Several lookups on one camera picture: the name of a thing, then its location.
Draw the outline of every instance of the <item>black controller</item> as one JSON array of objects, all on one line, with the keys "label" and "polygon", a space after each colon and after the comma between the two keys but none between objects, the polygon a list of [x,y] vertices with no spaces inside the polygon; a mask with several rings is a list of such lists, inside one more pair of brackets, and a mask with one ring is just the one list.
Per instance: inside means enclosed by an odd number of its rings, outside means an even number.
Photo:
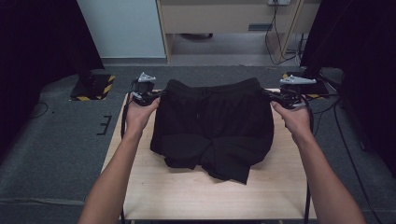
[{"label": "black controller", "polygon": [[155,80],[155,77],[148,76],[144,73],[134,80],[133,85],[135,88],[132,91],[132,99],[138,105],[151,105],[155,99],[165,95],[165,91],[153,91],[154,83],[151,80]]},{"label": "black controller", "polygon": [[281,104],[286,109],[294,109],[305,105],[305,103],[302,103],[302,97],[297,91],[280,88],[280,91],[262,90],[262,92],[267,94],[272,101]]}]

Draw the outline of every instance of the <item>wall outlet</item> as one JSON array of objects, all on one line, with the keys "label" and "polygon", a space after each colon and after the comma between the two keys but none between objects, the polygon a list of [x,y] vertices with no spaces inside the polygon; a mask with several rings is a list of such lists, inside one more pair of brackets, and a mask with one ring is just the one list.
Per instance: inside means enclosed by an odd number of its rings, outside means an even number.
[{"label": "wall outlet", "polygon": [[290,0],[268,0],[268,5],[273,6],[276,2],[279,6],[290,5]]}]

